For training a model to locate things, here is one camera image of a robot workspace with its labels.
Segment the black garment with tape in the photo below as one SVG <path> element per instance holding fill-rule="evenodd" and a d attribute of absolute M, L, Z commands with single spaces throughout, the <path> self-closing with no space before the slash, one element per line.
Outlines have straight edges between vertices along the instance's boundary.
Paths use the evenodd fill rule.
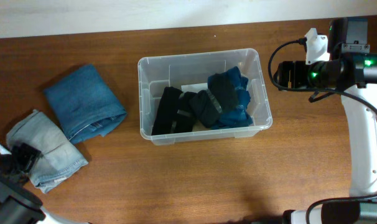
<path fill-rule="evenodd" d="M 194 92 L 165 87 L 159 102 L 152 135 L 192 132 L 197 121 L 189 101 Z"/>

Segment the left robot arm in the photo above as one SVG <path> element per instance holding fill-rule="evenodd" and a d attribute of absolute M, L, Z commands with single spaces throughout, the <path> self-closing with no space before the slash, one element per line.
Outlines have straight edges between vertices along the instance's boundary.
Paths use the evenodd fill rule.
<path fill-rule="evenodd" d="M 50 213 L 40 198 L 23 187 L 40 156 L 27 144 L 11 150 L 0 144 L 0 224 L 78 224 Z"/>

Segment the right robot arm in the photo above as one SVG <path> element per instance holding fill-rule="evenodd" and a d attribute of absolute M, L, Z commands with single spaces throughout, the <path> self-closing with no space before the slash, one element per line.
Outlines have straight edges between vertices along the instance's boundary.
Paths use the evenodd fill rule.
<path fill-rule="evenodd" d="M 349 196 L 287 210 L 283 223 L 377 223 L 377 54 L 367 37 L 365 18 L 335 19 L 327 35 L 310 29 L 297 40 L 305 60 L 281 62 L 269 72 L 278 89 L 309 92 L 311 103 L 339 95 L 350 135 Z"/>

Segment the small black garment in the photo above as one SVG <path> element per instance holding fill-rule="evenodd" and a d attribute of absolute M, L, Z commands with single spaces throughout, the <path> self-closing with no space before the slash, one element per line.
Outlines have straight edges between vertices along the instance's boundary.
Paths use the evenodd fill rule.
<path fill-rule="evenodd" d="M 206 128 L 211 128 L 223 114 L 233 111 L 238 104 L 235 86 L 222 73 L 210 76 L 208 88 L 189 100 L 195 116 Z"/>

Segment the dark blue jeans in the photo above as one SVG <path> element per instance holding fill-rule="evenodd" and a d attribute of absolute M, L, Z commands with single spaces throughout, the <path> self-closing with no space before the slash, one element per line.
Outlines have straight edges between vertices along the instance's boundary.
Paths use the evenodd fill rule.
<path fill-rule="evenodd" d="M 72 144 L 106 136 L 125 119 L 124 106 L 93 65 L 84 65 L 44 95 Z"/>

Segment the light blue jeans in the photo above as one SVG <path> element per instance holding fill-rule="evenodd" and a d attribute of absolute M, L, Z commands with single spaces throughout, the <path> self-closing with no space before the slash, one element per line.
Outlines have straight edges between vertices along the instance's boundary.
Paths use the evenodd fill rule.
<path fill-rule="evenodd" d="M 61 129 L 38 110 L 33 110 L 6 134 L 8 147 L 23 143 L 41 152 L 29 177 L 34 187 L 44 194 L 88 164 Z"/>

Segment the navy blue garment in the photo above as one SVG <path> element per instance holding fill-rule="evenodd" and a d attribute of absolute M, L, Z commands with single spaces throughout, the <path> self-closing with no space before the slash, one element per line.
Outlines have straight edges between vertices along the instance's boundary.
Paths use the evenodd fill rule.
<path fill-rule="evenodd" d="M 233 84 L 239 104 L 234 110 L 221 115 L 219 120 L 217 120 L 211 128 L 242 128 L 252 125 L 253 120 L 247 113 L 247 108 L 251 101 L 249 91 L 247 90 L 248 78 L 242 76 L 238 67 L 227 70 L 223 75 Z"/>

